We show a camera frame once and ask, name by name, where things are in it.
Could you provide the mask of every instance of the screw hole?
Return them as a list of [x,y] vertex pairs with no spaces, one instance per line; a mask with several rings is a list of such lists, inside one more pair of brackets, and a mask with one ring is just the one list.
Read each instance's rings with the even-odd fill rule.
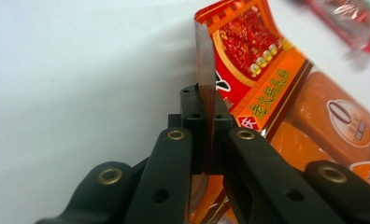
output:
[[165,189],[158,189],[152,195],[152,200],[156,203],[164,203],[167,201],[169,195],[168,191]]
[[174,130],[167,134],[167,137],[172,140],[180,140],[185,137],[185,133],[182,131]]
[[348,180],[345,174],[328,165],[322,165],[319,167],[319,174],[325,179],[337,184],[345,183]]
[[115,167],[107,167],[100,172],[97,179],[102,185],[111,185],[118,182],[123,175],[123,172]]
[[255,137],[254,133],[249,131],[239,131],[237,136],[245,140],[250,140]]
[[297,189],[289,189],[285,192],[285,196],[291,201],[301,202],[304,200],[304,195]]

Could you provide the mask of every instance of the white background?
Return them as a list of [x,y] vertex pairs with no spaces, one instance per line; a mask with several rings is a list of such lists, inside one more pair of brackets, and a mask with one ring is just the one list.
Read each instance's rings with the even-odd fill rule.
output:
[[[59,215],[96,165],[148,157],[196,83],[193,15],[207,0],[0,0],[0,224]],[[370,110],[353,57],[301,0],[279,30]]]

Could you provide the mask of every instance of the snack package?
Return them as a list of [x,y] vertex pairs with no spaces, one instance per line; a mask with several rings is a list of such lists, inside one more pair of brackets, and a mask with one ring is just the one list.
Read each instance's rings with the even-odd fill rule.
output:
[[[237,125],[260,132],[289,165],[303,171],[312,161],[333,161],[370,184],[369,112],[279,32],[266,0],[220,1],[194,19],[207,107],[217,90]],[[236,223],[221,176],[209,178],[190,221]]]
[[310,7],[353,49],[370,53],[370,2],[306,0]]

